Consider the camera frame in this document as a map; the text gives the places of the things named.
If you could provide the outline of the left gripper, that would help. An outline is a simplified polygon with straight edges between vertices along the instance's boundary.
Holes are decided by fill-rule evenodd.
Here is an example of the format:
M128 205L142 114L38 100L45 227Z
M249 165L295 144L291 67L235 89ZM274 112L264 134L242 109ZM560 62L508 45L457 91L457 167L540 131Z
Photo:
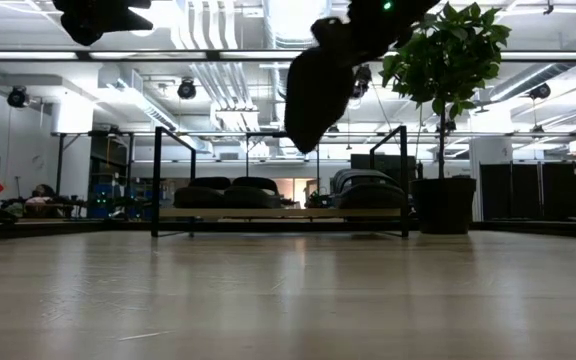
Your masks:
M149 9L152 0L127 0L129 8ZM154 25L119 0L53 0L60 22L78 44L90 46L105 33L150 31Z

